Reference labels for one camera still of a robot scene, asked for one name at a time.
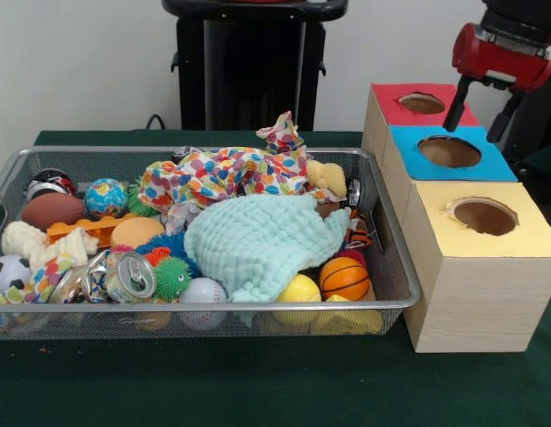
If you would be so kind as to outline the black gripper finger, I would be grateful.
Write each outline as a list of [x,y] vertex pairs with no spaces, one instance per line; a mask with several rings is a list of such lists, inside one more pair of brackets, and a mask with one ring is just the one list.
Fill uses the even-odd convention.
[[495,117],[490,130],[487,132],[487,141],[498,143],[505,130],[507,129],[515,111],[523,100],[523,93],[520,91],[512,91],[510,99],[506,102],[504,108]]
[[447,116],[443,122],[443,128],[448,132],[454,132],[460,122],[465,111],[466,96],[468,95],[472,78],[462,75],[458,81],[456,94],[453,98]]

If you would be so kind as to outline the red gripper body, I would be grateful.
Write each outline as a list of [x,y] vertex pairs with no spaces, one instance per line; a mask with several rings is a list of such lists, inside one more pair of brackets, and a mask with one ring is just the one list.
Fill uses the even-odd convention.
[[480,82],[520,92],[539,89],[551,76],[551,45],[535,47],[467,23],[452,52],[452,66],[460,83]]

